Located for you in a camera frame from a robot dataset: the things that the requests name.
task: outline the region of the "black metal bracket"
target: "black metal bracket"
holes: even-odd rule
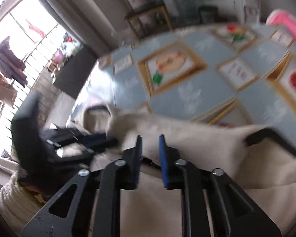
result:
[[[159,138],[163,183],[182,190],[182,236],[210,237],[204,189],[215,237],[280,237],[275,223],[222,169],[200,170]]]
[[[21,237],[87,237],[97,189],[92,236],[119,236],[120,191],[137,188],[141,153],[138,136],[136,146],[105,169],[80,170],[31,219]]]
[[[247,146],[253,146],[260,142],[262,142],[264,139],[270,139],[277,143],[279,146],[281,146],[283,149],[291,153],[294,157],[296,157],[296,148],[290,144],[287,140],[285,140],[277,131],[275,131],[273,128],[264,128],[261,129],[251,135],[249,135],[246,139],[246,145]]]

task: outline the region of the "framed picture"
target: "framed picture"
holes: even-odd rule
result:
[[[207,68],[187,45],[176,41],[138,62],[139,71],[150,97]]]
[[[249,114],[241,106],[239,101],[234,101],[222,110],[215,118],[207,124],[214,124],[223,128],[235,128],[252,124]]]
[[[239,57],[218,65],[217,70],[238,92],[259,79],[251,67]]]
[[[287,32],[282,30],[276,30],[271,35],[271,40],[278,43],[279,45],[284,46],[285,48],[291,47],[295,39]]]
[[[237,51],[246,49],[258,38],[251,29],[238,24],[220,26],[215,28],[213,33]]]
[[[104,69],[107,66],[111,65],[112,60],[111,60],[111,54],[107,54],[97,60],[99,64],[99,69]]]
[[[268,80],[296,113],[296,57],[289,53]]]
[[[193,119],[192,122],[208,124],[213,119],[217,118],[223,111],[225,111],[235,101],[236,101],[236,99],[232,98],[232,99],[224,102],[223,104],[219,105],[218,107],[213,108],[212,110],[210,110],[206,114],[203,114],[203,115]]]
[[[134,65],[134,62],[131,54],[129,53],[125,57],[114,63],[114,75],[125,71],[132,65]]]

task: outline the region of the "white cloth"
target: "white cloth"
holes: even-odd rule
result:
[[[155,163],[159,163],[158,136],[164,134],[167,145],[179,149],[181,157],[197,167],[209,171],[216,167],[224,169],[276,223],[283,235],[296,222],[296,158],[271,141],[249,148],[244,145],[245,137],[263,126],[221,129],[108,108],[111,115],[86,110],[76,123],[90,132],[105,131],[108,136],[116,136],[121,142],[120,150],[133,147],[137,135],[141,135],[143,155]],[[93,169],[103,168],[110,160],[115,160],[116,154],[113,154],[108,152],[106,161],[101,157],[105,163],[101,167],[98,162]],[[122,195],[121,211],[127,210],[127,220],[121,221],[121,233],[127,237],[139,233],[141,236],[180,236],[180,193],[164,193],[157,174],[146,167],[144,172],[139,188]]]
[[[23,227],[40,210],[38,201],[27,194],[18,185],[17,173],[11,176],[10,181],[0,190],[0,214],[18,235]]]

